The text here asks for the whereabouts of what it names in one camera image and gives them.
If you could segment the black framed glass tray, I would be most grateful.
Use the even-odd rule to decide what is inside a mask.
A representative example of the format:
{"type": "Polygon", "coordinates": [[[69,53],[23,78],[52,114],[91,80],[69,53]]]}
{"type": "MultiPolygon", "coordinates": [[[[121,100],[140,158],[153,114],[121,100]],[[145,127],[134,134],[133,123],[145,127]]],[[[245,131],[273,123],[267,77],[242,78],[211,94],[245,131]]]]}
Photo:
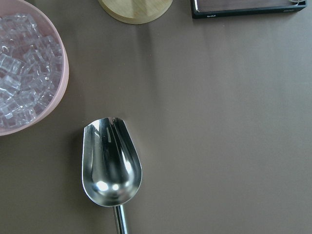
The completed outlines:
{"type": "Polygon", "coordinates": [[[306,0],[192,0],[194,19],[217,17],[292,13],[307,7],[306,0]]]}

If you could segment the pink bowl of ice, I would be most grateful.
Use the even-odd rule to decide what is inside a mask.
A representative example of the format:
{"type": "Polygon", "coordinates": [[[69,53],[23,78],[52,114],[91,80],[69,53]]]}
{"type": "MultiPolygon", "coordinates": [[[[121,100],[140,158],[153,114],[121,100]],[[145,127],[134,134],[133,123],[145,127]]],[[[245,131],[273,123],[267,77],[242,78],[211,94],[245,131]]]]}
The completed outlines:
{"type": "Polygon", "coordinates": [[[60,103],[69,62],[50,19],[25,0],[0,2],[0,134],[47,117],[60,103]]]}

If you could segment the steel ice scoop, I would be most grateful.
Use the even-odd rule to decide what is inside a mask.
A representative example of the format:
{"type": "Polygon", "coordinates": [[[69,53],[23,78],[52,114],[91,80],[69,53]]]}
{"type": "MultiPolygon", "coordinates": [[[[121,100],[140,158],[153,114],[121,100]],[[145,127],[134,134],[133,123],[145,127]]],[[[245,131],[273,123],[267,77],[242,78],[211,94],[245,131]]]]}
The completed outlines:
{"type": "Polygon", "coordinates": [[[91,201],[114,209],[117,233],[129,233],[123,205],[138,192],[142,167],[122,119],[106,117],[84,128],[81,180],[91,201]]]}

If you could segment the wooden mug tree stand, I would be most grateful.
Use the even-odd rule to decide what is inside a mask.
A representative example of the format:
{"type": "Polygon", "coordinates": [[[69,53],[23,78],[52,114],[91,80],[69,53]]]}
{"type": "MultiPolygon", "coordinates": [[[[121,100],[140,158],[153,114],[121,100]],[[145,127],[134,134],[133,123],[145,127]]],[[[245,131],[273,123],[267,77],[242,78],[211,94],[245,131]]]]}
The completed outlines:
{"type": "Polygon", "coordinates": [[[161,17],[173,0],[99,0],[111,17],[128,24],[144,24],[161,17]]]}

